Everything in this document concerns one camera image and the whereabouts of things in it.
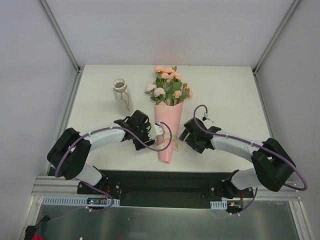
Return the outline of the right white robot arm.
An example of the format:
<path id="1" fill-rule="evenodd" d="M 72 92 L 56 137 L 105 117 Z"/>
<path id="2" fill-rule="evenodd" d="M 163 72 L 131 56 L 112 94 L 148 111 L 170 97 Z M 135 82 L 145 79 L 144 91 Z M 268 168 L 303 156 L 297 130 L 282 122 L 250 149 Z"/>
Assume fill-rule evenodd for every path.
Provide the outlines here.
<path id="1" fill-rule="evenodd" d="M 234 198 L 250 187 L 264 186 L 272 192 L 278 192 L 294 170 L 286 162 L 254 144 L 247 144 L 231 137 L 219 127 L 206 128 L 198 118 L 190 119 L 184 125 L 179 140 L 184 141 L 194 151 L 203 153 L 205 149 L 224 151 L 241 157 L 253 164 L 253 168 L 236 169 L 224 181 L 214 188 L 225 198 Z"/>

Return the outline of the pink flower bunch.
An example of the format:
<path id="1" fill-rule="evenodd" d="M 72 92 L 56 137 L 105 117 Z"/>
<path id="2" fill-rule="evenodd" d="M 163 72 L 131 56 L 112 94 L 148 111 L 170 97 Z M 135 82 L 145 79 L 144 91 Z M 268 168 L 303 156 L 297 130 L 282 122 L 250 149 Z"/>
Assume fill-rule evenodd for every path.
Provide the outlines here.
<path id="1" fill-rule="evenodd" d="M 147 85 L 144 93 L 157 105 L 163 103 L 173 107 L 193 97 L 193 90 L 186 82 L 182 82 L 177 66 L 156 66 L 154 72 L 155 81 Z"/>

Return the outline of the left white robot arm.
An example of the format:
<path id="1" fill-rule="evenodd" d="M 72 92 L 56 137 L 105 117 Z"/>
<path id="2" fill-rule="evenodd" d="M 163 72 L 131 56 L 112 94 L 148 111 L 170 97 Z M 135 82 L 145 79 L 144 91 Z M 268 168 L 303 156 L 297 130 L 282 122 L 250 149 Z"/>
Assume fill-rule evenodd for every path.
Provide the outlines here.
<path id="1" fill-rule="evenodd" d="M 113 121 L 109 126 L 111 129 L 92 133 L 81 139 L 59 167 L 58 176 L 66 180 L 77 179 L 85 182 L 90 191 L 99 195 L 105 191 L 106 183 L 103 174 L 87 163 L 90 152 L 129 140 L 132 140 L 137 151 L 155 144 L 155 125 L 151 124 L 149 117 L 140 110 L 124 119 Z"/>

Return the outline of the cream printed ribbon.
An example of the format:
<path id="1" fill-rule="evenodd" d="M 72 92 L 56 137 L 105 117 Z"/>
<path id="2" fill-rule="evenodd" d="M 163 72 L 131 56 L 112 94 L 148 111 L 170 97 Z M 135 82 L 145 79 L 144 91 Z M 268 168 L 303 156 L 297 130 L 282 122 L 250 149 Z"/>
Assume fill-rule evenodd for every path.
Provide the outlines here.
<path id="1" fill-rule="evenodd" d="M 167 145 L 170 140 L 171 135 L 169 133 L 165 133 L 163 136 L 160 136 L 162 138 L 162 142 L 158 145 L 155 143 L 151 146 L 152 151 L 155 152 L 155 150 L 163 150 Z M 172 136 L 170 145 L 173 145 L 173 149 L 176 151 L 179 151 L 181 149 L 181 141 L 176 138 L 176 136 Z M 128 146 L 124 147 L 120 150 L 120 153 L 130 153 L 136 151 L 134 146 Z"/>

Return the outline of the pink wrapping paper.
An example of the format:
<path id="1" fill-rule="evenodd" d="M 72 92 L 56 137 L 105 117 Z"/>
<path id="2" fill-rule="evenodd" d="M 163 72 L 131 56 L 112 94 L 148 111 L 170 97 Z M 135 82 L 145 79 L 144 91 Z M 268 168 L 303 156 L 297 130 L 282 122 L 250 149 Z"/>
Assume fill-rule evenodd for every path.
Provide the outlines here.
<path id="1" fill-rule="evenodd" d="M 181 115 L 183 110 L 183 102 L 174 106 L 166 105 L 164 102 L 155 106 L 155 121 L 166 123 L 172 133 L 178 139 Z M 166 164 L 170 164 L 174 152 L 173 145 L 169 145 L 166 150 L 158 152 L 158 159 Z"/>

